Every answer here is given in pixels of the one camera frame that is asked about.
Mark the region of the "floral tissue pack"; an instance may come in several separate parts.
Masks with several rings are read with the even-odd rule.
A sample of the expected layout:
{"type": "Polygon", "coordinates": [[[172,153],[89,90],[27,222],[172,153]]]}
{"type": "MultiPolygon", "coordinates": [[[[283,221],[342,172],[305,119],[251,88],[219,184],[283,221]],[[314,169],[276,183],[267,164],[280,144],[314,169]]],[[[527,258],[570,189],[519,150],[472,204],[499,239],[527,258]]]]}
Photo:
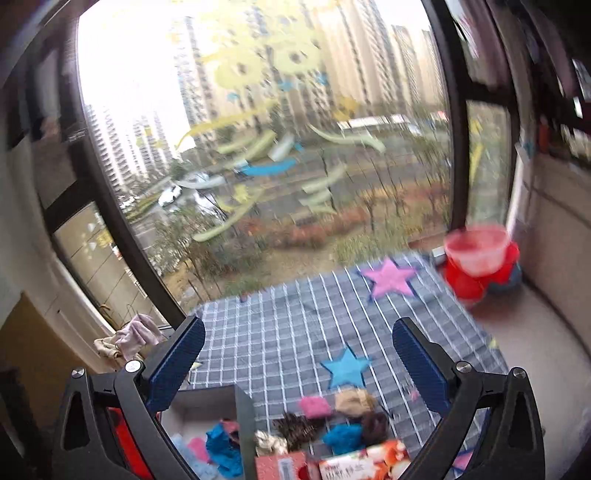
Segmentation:
{"type": "Polygon", "coordinates": [[[325,480],[397,480],[410,465],[406,445],[394,439],[321,461],[318,472],[325,480]]]}

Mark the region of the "pink plastic basin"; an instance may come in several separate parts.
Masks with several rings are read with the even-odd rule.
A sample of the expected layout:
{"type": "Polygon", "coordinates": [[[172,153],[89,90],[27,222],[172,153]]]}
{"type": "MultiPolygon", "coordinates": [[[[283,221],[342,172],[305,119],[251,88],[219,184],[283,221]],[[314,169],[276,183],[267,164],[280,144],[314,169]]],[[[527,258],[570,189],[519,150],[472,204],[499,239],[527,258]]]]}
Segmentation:
{"type": "Polygon", "coordinates": [[[501,269],[510,241],[502,225],[475,224],[450,232],[444,239],[444,250],[461,271],[482,277],[501,269]]]}

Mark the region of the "grey storage box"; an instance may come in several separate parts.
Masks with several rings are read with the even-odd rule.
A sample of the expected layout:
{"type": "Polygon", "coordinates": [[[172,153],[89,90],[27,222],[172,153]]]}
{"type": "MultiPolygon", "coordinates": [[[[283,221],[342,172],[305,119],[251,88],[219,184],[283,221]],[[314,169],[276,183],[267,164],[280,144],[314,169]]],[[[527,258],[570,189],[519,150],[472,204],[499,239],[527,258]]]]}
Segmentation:
{"type": "Polygon", "coordinates": [[[238,385],[180,390],[169,408],[160,415],[164,431],[179,434],[185,442],[205,439],[206,432],[223,419],[238,423],[239,450],[242,455],[241,479],[256,479],[256,415],[252,398],[238,385]]]}

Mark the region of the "white dotted scrunchie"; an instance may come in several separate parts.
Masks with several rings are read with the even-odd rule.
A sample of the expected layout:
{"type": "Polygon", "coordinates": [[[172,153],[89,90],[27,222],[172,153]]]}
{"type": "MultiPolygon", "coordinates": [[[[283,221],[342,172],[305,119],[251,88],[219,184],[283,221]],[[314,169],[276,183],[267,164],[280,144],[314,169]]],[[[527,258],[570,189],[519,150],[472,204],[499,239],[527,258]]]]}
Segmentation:
{"type": "Polygon", "coordinates": [[[288,453],[286,438],[270,434],[263,430],[254,432],[254,443],[256,443],[256,455],[259,457],[286,455],[288,453]]]}

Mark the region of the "red cardboard box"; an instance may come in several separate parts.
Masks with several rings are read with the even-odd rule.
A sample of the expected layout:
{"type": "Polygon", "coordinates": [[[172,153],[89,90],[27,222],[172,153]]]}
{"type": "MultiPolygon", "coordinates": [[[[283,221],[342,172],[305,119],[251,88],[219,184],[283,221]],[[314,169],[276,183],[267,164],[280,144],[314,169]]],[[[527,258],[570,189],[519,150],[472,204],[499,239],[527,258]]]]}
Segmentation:
{"type": "Polygon", "coordinates": [[[304,452],[256,458],[256,475],[259,480],[307,480],[308,458],[304,452]]]}

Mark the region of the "blue knitted cloth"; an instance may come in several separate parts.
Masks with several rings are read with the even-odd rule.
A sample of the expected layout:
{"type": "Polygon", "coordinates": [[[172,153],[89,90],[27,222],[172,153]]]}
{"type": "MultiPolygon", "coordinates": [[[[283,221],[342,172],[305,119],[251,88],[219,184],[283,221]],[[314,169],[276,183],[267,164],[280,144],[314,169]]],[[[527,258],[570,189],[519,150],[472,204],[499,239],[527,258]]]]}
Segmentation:
{"type": "Polygon", "coordinates": [[[344,455],[365,448],[361,424],[339,424],[322,436],[322,442],[334,455],[344,455]]]}

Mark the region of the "red plastic basin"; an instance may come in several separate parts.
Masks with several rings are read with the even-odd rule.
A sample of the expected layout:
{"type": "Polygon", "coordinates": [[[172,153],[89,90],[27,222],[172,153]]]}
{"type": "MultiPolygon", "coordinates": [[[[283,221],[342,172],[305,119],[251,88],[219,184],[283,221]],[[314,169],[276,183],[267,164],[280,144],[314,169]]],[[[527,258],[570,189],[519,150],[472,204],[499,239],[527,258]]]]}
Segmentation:
{"type": "Polygon", "coordinates": [[[479,277],[472,276],[464,272],[453,260],[448,259],[443,267],[443,274],[458,299],[468,303],[476,303],[488,294],[489,283],[506,280],[513,264],[519,263],[519,260],[519,246],[516,242],[511,242],[507,247],[503,265],[494,273],[479,277]]]}

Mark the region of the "leopard print scrunchie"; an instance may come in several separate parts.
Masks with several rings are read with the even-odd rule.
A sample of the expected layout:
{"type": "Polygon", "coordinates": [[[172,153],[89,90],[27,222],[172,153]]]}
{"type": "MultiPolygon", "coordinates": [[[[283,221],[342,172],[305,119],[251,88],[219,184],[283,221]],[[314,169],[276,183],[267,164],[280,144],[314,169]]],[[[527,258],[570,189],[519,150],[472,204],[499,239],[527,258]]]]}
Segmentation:
{"type": "Polygon", "coordinates": [[[325,418],[308,419],[304,415],[284,412],[281,418],[273,420],[273,428],[286,439],[287,451],[295,452],[317,440],[325,429],[325,423],[325,418]]]}

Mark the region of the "dark red knitted hat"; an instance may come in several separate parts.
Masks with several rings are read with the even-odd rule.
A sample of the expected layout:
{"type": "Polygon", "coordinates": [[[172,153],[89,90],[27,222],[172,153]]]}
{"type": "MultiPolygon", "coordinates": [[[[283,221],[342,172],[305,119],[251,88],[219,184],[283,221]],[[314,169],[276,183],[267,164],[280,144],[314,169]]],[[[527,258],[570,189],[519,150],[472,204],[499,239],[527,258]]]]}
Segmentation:
{"type": "Polygon", "coordinates": [[[366,412],[361,417],[361,426],[366,446],[384,443],[389,438],[389,417],[383,412],[366,412]]]}

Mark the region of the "grey checked blanket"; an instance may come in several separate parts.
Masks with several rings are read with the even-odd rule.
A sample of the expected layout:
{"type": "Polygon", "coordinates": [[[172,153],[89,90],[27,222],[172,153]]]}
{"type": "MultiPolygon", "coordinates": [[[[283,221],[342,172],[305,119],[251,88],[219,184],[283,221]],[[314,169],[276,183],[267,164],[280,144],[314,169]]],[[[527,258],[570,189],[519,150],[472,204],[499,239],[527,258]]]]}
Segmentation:
{"type": "Polygon", "coordinates": [[[505,373],[508,367],[426,258],[406,253],[394,262],[417,271],[410,281],[415,296],[389,294],[373,301],[370,281],[353,265],[272,286],[245,300],[226,297],[199,307],[206,339],[187,387],[238,385],[252,398],[256,429],[271,432],[284,412],[297,412],[301,397],[334,401],[332,375],[322,364],[351,349],[370,359],[363,382],[389,416],[389,435],[416,456],[440,417],[421,399],[394,350],[394,322],[411,318],[450,357],[479,371],[505,373]]]}

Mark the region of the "pale pink cloth pile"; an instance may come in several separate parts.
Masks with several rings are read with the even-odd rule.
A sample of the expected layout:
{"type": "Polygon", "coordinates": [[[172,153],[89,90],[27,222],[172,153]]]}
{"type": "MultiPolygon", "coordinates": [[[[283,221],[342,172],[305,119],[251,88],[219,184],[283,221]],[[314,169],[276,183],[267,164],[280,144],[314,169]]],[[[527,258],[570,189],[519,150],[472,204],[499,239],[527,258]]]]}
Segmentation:
{"type": "Polygon", "coordinates": [[[97,353],[106,359],[122,364],[139,357],[166,338],[149,315],[136,314],[112,336],[95,339],[97,353]]]}

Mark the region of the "pink sponge block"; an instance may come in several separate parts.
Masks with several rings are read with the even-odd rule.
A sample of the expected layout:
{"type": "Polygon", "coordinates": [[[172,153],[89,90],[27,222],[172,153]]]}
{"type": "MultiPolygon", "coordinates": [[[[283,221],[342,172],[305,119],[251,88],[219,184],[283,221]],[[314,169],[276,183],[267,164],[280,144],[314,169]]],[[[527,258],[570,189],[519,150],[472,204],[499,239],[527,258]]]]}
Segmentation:
{"type": "Polygon", "coordinates": [[[325,419],[332,416],[332,406],[321,396],[304,396],[298,401],[304,417],[309,420],[325,419]]]}

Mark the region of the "blue plastic basin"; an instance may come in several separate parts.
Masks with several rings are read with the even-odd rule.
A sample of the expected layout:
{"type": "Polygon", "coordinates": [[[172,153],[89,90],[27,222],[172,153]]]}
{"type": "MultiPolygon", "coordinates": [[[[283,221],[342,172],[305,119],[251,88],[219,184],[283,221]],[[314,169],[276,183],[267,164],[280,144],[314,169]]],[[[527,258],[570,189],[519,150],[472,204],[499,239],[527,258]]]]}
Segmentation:
{"type": "Polygon", "coordinates": [[[509,276],[504,281],[491,281],[487,288],[488,294],[504,294],[514,290],[522,283],[522,269],[518,262],[514,263],[509,276]]]}

